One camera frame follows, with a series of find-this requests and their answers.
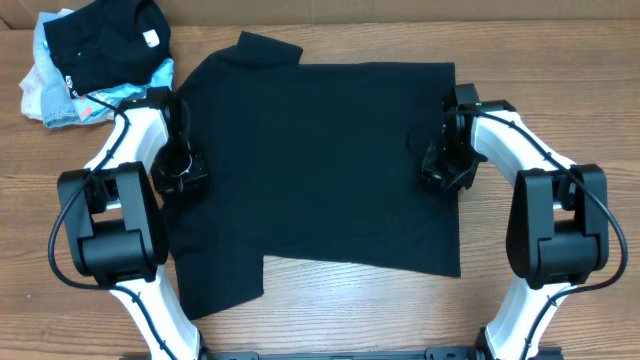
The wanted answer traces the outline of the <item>black t-shirt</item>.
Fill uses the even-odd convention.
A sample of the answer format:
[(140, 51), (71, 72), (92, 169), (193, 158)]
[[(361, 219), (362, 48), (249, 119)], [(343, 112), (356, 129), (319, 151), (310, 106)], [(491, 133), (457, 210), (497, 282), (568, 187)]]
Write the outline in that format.
[(209, 171), (164, 203), (190, 319), (261, 296), (267, 255), (461, 273), (457, 196), (421, 174), (454, 65), (301, 55), (244, 32), (178, 89)]

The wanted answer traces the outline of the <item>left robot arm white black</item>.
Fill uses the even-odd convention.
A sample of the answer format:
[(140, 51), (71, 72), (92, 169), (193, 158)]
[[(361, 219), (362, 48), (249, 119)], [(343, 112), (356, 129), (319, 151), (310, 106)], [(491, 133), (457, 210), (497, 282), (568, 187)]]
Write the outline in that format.
[(111, 109), (115, 127), (96, 157), (57, 181), (61, 211), (49, 237), (49, 265), (63, 283), (82, 288), (56, 263), (64, 229), (76, 270), (93, 278), (89, 289), (121, 302), (149, 358), (209, 359), (170, 283), (167, 227), (156, 201), (197, 192), (208, 178), (203, 155), (188, 139), (188, 107), (169, 88), (152, 87)]

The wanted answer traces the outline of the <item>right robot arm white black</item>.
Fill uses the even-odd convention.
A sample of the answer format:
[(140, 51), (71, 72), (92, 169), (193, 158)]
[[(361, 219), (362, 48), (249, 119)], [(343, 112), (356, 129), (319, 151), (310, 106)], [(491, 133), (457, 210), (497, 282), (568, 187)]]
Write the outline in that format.
[(544, 144), (505, 100), (479, 99), (472, 84), (455, 86), (442, 103), (439, 140), (421, 175), (444, 194), (468, 189), (491, 162), (513, 188), (506, 254), (513, 277), (495, 317), (480, 331), (471, 359), (559, 359), (539, 341), (572, 292), (608, 260), (606, 176)]

